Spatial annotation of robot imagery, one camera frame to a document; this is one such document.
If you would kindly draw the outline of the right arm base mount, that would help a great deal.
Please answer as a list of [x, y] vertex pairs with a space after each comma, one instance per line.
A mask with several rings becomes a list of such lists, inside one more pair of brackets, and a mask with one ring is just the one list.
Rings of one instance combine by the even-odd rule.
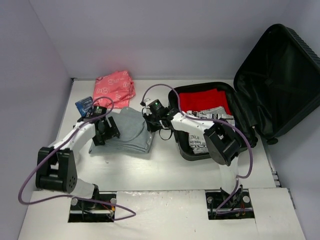
[[206, 191], [205, 200], [208, 219], [213, 220], [241, 220], [254, 219], [255, 213], [248, 189], [238, 190], [237, 193], [228, 200], [217, 214], [217, 208], [229, 195], [223, 191]]

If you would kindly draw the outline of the black hard-shell suitcase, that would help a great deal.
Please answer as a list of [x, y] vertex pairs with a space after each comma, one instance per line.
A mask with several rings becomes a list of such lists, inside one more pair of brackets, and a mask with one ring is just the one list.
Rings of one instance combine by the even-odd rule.
[[181, 93], [223, 91], [235, 125], [252, 147], [259, 139], [278, 142], [320, 105], [320, 59], [292, 29], [271, 25], [235, 74], [233, 84], [207, 82], [176, 87], [170, 108], [182, 106]]

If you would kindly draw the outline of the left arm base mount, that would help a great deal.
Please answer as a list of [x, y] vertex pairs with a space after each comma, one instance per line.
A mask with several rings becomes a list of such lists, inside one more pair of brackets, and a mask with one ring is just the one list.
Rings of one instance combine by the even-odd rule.
[[72, 199], [69, 223], [113, 223], [116, 208], [105, 203]]

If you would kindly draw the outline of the black white newspaper-print garment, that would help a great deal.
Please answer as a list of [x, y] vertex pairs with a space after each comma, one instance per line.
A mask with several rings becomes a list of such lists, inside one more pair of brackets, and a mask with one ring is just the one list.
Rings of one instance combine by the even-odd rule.
[[[194, 117], [201, 118], [201, 119], [224, 119], [232, 126], [235, 126], [235, 118], [233, 115], [227, 114], [225, 108], [223, 106], [218, 106], [215, 108], [210, 108], [201, 111], [193, 111], [188, 110], [186, 112], [189, 115], [193, 115]], [[192, 152], [195, 155], [207, 154], [208, 148], [207, 144], [204, 139], [200, 139], [199, 136], [194, 134], [188, 134], [188, 143]]]

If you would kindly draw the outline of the blue card packet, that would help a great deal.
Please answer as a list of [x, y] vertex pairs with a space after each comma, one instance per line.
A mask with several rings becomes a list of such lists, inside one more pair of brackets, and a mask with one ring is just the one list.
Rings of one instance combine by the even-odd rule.
[[80, 113], [81, 117], [85, 117], [88, 113], [88, 111], [90, 111], [92, 109], [93, 106], [93, 98], [91, 96], [85, 97], [81, 100], [78, 100], [75, 103], [75, 106], [78, 110], [78, 112]]

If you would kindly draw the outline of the pink patterned garment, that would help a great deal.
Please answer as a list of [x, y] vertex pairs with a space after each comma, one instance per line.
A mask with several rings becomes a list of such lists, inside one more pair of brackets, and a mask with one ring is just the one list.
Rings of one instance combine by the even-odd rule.
[[95, 80], [92, 98], [94, 105], [105, 108], [112, 106], [122, 109], [129, 106], [130, 99], [136, 95], [134, 81], [127, 70], [116, 71], [109, 75], [97, 77]]

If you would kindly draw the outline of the red garment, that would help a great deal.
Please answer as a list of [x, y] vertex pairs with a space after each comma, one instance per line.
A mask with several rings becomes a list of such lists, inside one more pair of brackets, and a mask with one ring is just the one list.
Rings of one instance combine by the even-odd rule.
[[180, 108], [182, 111], [204, 111], [217, 107], [223, 107], [228, 115], [230, 111], [226, 92], [223, 90], [211, 89], [199, 92], [183, 92], [179, 94]]

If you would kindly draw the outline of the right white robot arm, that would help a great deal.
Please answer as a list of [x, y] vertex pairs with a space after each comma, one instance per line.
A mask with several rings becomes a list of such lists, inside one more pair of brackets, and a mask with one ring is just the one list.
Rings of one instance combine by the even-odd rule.
[[205, 142], [210, 157], [219, 165], [222, 202], [227, 206], [233, 206], [239, 201], [237, 190], [240, 183], [237, 175], [241, 141], [232, 127], [227, 126], [226, 122], [215, 123], [212, 120], [191, 116], [177, 108], [168, 109], [158, 99], [148, 98], [140, 105], [143, 107], [142, 116], [147, 121], [150, 131], [182, 131]]

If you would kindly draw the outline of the grey garment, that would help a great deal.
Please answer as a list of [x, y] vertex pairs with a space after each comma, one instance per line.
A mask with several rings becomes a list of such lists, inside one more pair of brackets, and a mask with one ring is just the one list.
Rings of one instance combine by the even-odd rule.
[[105, 145], [95, 146], [91, 144], [89, 153], [97, 155], [100, 153], [149, 153], [154, 134], [148, 131], [147, 123], [141, 112], [124, 107], [119, 113], [111, 112], [116, 126], [120, 132], [119, 138], [113, 137], [105, 142]]

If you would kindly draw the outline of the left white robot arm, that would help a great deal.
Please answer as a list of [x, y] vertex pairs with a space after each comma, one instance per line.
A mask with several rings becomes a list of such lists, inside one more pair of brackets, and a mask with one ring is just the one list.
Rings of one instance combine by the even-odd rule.
[[90, 140], [95, 146], [104, 146], [107, 140], [120, 137], [114, 118], [107, 116], [110, 112], [105, 107], [93, 107], [62, 140], [38, 151], [35, 177], [38, 189], [82, 198], [82, 204], [89, 210], [99, 206], [99, 187], [78, 178], [76, 158]]

